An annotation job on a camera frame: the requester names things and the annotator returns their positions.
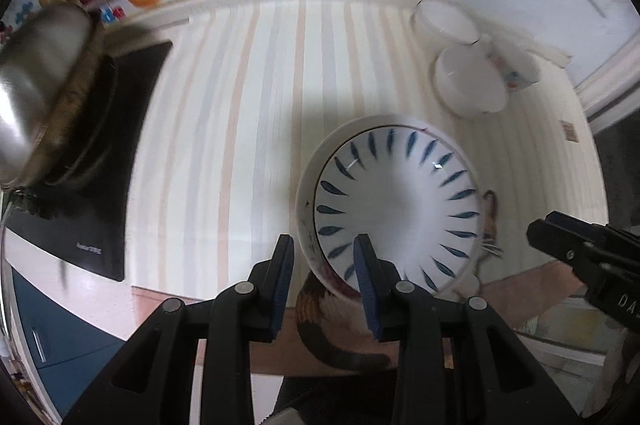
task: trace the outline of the calico cat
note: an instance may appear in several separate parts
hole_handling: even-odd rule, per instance
[[[345,371],[368,373],[390,366],[391,358],[375,353],[354,353],[333,345],[321,328],[324,318],[349,318],[345,303],[333,295],[309,272],[296,301],[296,327],[305,347],[325,365]]]

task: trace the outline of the pot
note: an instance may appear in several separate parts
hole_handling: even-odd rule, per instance
[[[59,160],[103,42],[99,12],[64,2],[39,11],[0,51],[0,188],[28,187]]]

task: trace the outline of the screw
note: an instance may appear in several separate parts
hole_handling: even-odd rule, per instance
[[[469,306],[474,310],[482,311],[486,309],[486,300],[482,297],[471,297],[471,299],[469,299]]]
[[[167,313],[173,313],[174,311],[179,310],[180,306],[182,306],[182,301],[174,297],[172,299],[167,299],[162,303],[162,310]]]
[[[246,295],[247,293],[251,293],[254,290],[254,285],[247,280],[243,280],[236,284],[236,293],[241,295]]]
[[[411,293],[413,290],[415,290],[415,286],[413,282],[401,280],[396,284],[396,290],[398,290],[400,293]]]

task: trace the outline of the blue petal mark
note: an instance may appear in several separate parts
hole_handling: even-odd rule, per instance
[[[415,141],[418,139],[418,131],[414,131],[409,135],[409,139],[406,141],[406,156],[411,156],[411,151],[414,150]]]
[[[376,137],[373,136],[373,132],[369,132],[369,138],[368,138],[367,141],[369,143],[369,150],[371,151],[371,154],[377,160],[378,159],[378,149],[376,149]]]
[[[320,235],[334,235],[334,233],[343,230],[342,227],[322,227],[318,230]]]
[[[476,189],[461,190],[460,192],[453,194],[447,201],[463,200],[464,198],[468,198],[474,192],[476,192]]]
[[[316,210],[321,214],[344,214],[341,210],[332,209],[331,207],[327,207],[326,205],[318,205]]]
[[[442,264],[438,259],[433,259],[433,262],[436,264],[438,269],[443,272],[444,275],[448,275],[449,277],[456,278],[456,274],[450,269],[449,266]]]
[[[446,180],[444,180],[440,184],[440,186],[444,187],[444,185],[449,185],[449,183],[451,183],[452,181],[455,181],[458,178],[460,178],[460,176],[462,176],[465,172],[466,172],[466,170],[459,170],[458,172],[454,172],[451,176],[449,176]]]
[[[478,235],[472,231],[462,231],[462,230],[447,230],[449,233],[452,233],[456,237],[462,237],[463,239],[468,239],[470,237],[477,237]]]
[[[344,272],[344,280],[349,280],[350,277],[354,274],[354,272],[356,271],[356,267],[354,264],[352,264],[350,267],[348,267],[345,272]]]
[[[471,219],[472,217],[476,217],[476,215],[480,215],[478,212],[468,211],[468,212],[460,212],[460,214],[449,214],[449,217],[457,217],[458,219]]]
[[[351,246],[351,243],[347,243],[346,245],[336,246],[334,249],[332,249],[332,251],[329,252],[329,254],[327,255],[327,258],[335,259],[350,246]]]
[[[424,148],[424,152],[422,153],[422,158],[420,159],[420,165],[422,165],[427,160],[427,158],[433,151],[433,148],[436,146],[437,142],[438,142],[437,140],[431,140],[427,144],[427,147]]]
[[[389,132],[386,135],[386,151],[391,156],[391,153],[394,151],[394,140],[396,139],[396,129],[389,129]]]
[[[463,252],[462,250],[459,250],[457,248],[451,248],[450,246],[443,245],[442,243],[440,243],[440,246],[445,250],[447,250],[449,253],[452,253],[453,255],[455,255],[456,257],[464,257],[466,259],[469,258],[469,256],[466,255],[466,253]]]
[[[345,167],[342,162],[340,161],[340,159],[337,156],[334,156],[334,161],[335,161],[335,166],[338,167],[338,170],[344,174],[345,176],[347,176],[350,180],[354,180],[355,178],[351,175],[351,173],[347,170],[347,167]]]
[[[422,270],[422,276],[424,277],[424,281],[425,281],[425,283],[427,283],[427,286],[429,288],[431,288],[433,291],[438,291],[438,287],[436,286],[436,283],[434,283],[434,281],[431,280],[431,277],[429,277],[427,275],[427,272]]]
[[[354,144],[353,142],[351,142],[351,155],[353,156],[353,159],[357,161],[358,164],[364,169],[365,166],[362,160],[360,159],[360,153],[358,152],[358,148],[356,147],[356,144]]]
[[[328,181],[322,180],[320,182],[320,185],[324,190],[326,190],[330,194],[335,194],[336,196],[346,196],[347,195],[344,192],[342,192],[340,189],[338,189],[338,187],[332,185]]]
[[[447,164],[447,161],[451,160],[452,156],[452,152],[447,152],[446,154],[444,154],[442,158],[440,158],[440,161],[433,164],[433,171],[431,172],[436,172],[436,170],[442,169]]]

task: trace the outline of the blue cabinet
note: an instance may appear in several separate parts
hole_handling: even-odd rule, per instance
[[[15,300],[40,379],[61,416],[124,341],[53,302],[15,270]]]

